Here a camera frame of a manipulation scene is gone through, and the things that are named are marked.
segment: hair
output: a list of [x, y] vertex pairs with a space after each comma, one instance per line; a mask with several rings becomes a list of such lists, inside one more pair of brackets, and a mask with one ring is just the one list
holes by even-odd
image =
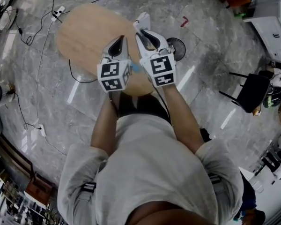
[[255, 225], [263, 225], [266, 220], [266, 214], [263, 211], [255, 210], [256, 218], [254, 219]]

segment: electrical outlet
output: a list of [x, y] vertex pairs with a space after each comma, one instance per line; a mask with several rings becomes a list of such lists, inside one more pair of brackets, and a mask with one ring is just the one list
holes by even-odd
[[53, 15], [53, 17], [51, 18], [51, 20], [53, 22], [55, 22], [57, 20], [57, 18], [62, 15], [62, 12], [65, 10], [66, 8], [64, 6], [61, 6], [58, 10], [57, 13], [55, 13], [55, 11], [53, 11], [52, 13], [55, 15]]
[[43, 137], [46, 137], [46, 130], [43, 124], [40, 124], [39, 127], [41, 128], [41, 134]]

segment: chair leg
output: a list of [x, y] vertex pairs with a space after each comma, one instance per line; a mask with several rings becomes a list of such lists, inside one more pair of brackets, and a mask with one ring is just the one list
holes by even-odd
[[235, 102], [235, 101], [231, 101], [231, 102], [234, 103], [234, 104], [236, 104], [237, 106], [239, 106], [237, 102]]
[[239, 73], [229, 73], [229, 74], [235, 75], [235, 76], [239, 76], [239, 77], [245, 77], [245, 78], [248, 77], [248, 76], [246, 76], [246, 75], [242, 75], [242, 74], [239, 74]]
[[224, 96], [226, 96], [226, 97], [228, 97], [228, 98], [230, 98], [230, 99], [236, 101], [236, 99], [235, 99], [234, 97], [232, 97], [232, 96], [230, 96], [230, 95], [228, 95], [228, 94], [226, 94], [226, 93], [224, 93], [224, 92], [222, 92], [222, 91], [219, 91], [219, 92], [220, 92], [221, 94], [223, 94]]

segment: black chair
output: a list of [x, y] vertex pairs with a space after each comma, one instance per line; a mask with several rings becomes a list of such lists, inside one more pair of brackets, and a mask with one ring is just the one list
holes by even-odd
[[248, 76], [238, 73], [229, 74], [245, 77], [247, 80], [244, 85], [241, 85], [243, 88], [236, 99], [222, 91], [220, 93], [231, 98], [233, 103], [243, 108], [247, 113], [253, 112], [265, 99], [270, 86], [270, 80], [267, 77], [256, 74], [249, 74]]

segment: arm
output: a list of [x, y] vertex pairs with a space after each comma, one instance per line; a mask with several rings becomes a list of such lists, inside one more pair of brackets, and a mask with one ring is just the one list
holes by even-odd
[[190, 151], [196, 153], [204, 144], [199, 125], [191, 109], [174, 84], [163, 86], [175, 135]]
[[116, 148], [117, 120], [114, 107], [107, 96], [97, 118], [90, 146], [100, 148], [110, 156]]

